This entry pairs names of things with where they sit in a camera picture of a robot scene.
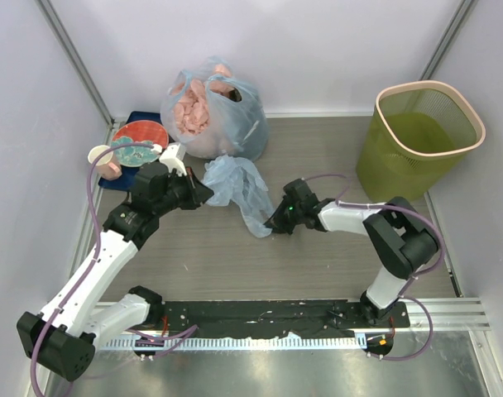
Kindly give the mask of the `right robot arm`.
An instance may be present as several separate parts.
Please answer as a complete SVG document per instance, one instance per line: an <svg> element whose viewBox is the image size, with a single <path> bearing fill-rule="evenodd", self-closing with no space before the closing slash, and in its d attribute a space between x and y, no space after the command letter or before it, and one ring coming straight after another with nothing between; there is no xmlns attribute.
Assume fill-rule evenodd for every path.
<svg viewBox="0 0 503 397"><path fill-rule="evenodd" d="M273 233L291 234L303 224L319 232L350 232L369 238L381 268L360 298L364 323L377 327L414 280L442 265L446 246L440 231L403 197L386 203L318 199L304 179L284 188L279 206L265 222Z"/></svg>

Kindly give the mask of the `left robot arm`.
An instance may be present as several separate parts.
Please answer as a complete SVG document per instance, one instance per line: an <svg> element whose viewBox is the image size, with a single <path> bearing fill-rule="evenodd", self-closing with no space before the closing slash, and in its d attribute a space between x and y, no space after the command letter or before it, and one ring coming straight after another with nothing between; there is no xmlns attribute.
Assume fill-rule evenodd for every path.
<svg viewBox="0 0 503 397"><path fill-rule="evenodd" d="M212 196L189 167L169 170L160 162L142 166L129 199L110 212L94 249L68 283L39 313L25 312L18 319L17 332L31 365L73 382L111 339L135 326L157 328L164 316L163 298L145 287L131 288L100 313L93 310L119 271L158 230L161 217L177 208L195 210Z"/></svg>

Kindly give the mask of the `blue plastic bag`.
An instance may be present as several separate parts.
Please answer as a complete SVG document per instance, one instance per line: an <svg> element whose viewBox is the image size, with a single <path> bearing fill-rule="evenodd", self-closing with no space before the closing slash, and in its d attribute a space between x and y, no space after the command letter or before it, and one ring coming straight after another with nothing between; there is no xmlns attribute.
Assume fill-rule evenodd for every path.
<svg viewBox="0 0 503 397"><path fill-rule="evenodd" d="M265 222L275 208L269 189L255 164L242 157L222 155L205 166L202 184L213 191L207 201L211 207L227 207L236 204L248 231L257 238L271 235Z"/></svg>

